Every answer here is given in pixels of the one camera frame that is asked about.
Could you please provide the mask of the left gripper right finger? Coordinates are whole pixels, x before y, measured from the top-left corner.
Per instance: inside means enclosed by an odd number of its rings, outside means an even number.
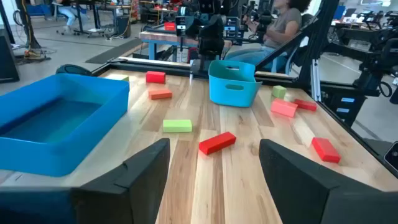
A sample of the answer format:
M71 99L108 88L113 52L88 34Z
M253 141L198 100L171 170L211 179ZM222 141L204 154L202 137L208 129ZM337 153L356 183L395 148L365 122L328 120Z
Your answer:
M283 223L359 223L358 200L379 193L270 139L259 143L266 184Z

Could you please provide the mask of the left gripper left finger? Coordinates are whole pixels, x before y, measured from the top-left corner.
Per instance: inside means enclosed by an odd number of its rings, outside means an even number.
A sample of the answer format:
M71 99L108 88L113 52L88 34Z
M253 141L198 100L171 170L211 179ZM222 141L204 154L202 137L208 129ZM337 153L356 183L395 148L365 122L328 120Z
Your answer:
M155 223L165 189L170 139L162 138L113 170L74 188L78 223Z

